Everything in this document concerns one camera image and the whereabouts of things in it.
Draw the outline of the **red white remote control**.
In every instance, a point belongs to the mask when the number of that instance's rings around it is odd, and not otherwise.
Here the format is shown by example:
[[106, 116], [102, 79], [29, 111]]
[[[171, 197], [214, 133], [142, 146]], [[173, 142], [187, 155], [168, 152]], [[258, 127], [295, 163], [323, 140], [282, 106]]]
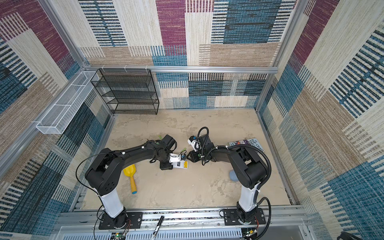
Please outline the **red white remote control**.
[[189, 161], [186, 160], [186, 161], [174, 162], [174, 163], [172, 163], [172, 165], [173, 165], [173, 168], [177, 168], [177, 169], [187, 169], [188, 166], [189, 166]]

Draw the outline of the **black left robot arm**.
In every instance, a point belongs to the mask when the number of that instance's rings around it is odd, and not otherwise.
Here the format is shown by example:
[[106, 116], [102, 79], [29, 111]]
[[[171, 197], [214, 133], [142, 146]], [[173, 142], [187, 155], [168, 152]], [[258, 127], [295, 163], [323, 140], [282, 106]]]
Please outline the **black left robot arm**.
[[97, 192], [110, 218], [115, 220], [125, 217], [126, 210], [116, 190], [121, 172], [145, 160], [169, 162], [176, 147], [176, 140], [166, 135], [161, 140], [148, 140], [140, 146], [125, 150], [101, 150], [86, 171], [85, 179]]

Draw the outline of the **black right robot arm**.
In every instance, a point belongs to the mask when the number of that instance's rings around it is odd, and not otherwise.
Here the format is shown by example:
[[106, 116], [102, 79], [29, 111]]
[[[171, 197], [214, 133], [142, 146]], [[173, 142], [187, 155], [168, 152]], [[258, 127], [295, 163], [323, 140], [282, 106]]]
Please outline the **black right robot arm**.
[[250, 224], [258, 212], [257, 202], [261, 187], [272, 174], [271, 161], [260, 149], [249, 144], [233, 146], [214, 145], [209, 138], [208, 127], [202, 127], [197, 136], [188, 139], [193, 150], [187, 159], [196, 163], [230, 163], [238, 181], [242, 185], [241, 197], [237, 202], [237, 215], [241, 224]]

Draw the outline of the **yellow toy shovel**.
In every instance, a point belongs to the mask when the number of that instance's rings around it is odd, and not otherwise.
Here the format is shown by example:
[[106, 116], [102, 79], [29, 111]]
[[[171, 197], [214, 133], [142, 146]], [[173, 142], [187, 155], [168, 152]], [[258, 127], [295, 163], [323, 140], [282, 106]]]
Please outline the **yellow toy shovel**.
[[133, 195], [136, 194], [137, 193], [137, 186], [136, 186], [136, 182], [135, 182], [135, 179], [134, 179], [134, 175], [136, 173], [136, 166], [133, 164], [133, 165], [130, 165], [130, 166], [124, 168], [123, 169], [123, 173], [124, 173], [125, 176], [130, 178], [132, 194]]

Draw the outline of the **blue grey sponge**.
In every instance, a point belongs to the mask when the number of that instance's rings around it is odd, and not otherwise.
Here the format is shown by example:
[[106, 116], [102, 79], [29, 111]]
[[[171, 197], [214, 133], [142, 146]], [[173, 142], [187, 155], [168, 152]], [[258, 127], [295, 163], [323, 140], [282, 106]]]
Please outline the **blue grey sponge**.
[[229, 172], [229, 177], [230, 177], [230, 180], [233, 181], [233, 182], [238, 182], [239, 181], [239, 179], [238, 179], [238, 177], [237, 177], [237, 175], [236, 175], [234, 170], [231, 170]]

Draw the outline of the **colourful magazine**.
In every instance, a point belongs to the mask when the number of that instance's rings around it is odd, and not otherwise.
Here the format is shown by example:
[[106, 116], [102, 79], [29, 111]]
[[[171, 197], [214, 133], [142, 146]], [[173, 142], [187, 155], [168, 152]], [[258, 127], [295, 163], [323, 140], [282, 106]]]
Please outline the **colourful magazine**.
[[251, 145], [253, 147], [258, 148], [261, 151], [264, 151], [264, 149], [261, 146], [260, 142], [256, 138], [229, 142], [229, 145], [230, 146], [235, 146], [235, 145]]

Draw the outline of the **black marker pen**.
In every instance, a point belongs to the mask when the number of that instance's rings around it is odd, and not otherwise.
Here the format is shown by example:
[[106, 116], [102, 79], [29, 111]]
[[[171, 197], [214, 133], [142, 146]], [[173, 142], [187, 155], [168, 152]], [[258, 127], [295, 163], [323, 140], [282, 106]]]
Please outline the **black marker pen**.
[[165, 216], [161, 216], [161, 217], [160, 217], [159, 222], [158, 222], [158, 224], [157, 224], [157, 226], [156, 226], [156, 228], [155, 228], [155, 230], [154, 230], [154, 232], [153, 232], [153, 235], [152, 235], [152, 237], [151, 237], [151, 240], [155, 240], [155, 238], [156, 238], [156, 236], [157, 236], [157, 234], [158, 234], [158, 232], [159, 232], [159, 229], [160, 229], [160, 227], [161, 227], [161, 225], [162, 225], [164, 219], [165, 219]]

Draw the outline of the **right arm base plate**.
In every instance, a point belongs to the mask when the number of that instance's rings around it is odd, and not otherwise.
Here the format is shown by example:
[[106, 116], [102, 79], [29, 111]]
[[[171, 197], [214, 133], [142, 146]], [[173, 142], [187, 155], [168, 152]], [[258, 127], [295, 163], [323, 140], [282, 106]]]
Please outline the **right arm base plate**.
[[243, 209], [221, 209], [220, 217], [224, 219], [226, 226], [235, 225], [265, 225], [267, 223], [264, 211], [261, 208], [254, 208], [250, 212]]

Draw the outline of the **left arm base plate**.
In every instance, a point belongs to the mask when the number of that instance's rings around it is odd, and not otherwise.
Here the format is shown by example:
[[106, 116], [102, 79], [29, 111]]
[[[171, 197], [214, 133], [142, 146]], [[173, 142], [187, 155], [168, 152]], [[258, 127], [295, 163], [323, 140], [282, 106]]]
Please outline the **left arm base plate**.
[[139, 229], [142, 224], [143, 212], [123, 212], [116, 218], [103, 213], [99, 230]]

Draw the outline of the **white mesh wall basket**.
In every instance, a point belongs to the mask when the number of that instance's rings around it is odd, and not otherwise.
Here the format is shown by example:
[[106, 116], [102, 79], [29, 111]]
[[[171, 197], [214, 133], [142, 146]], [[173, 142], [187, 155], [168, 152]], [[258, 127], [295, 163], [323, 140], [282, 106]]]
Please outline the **white mesh wall basket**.
[[90, 94], [95, 75], [93, 71], [81, 72], [37, 123], [37, 130], [44, 135], [63, 134]]

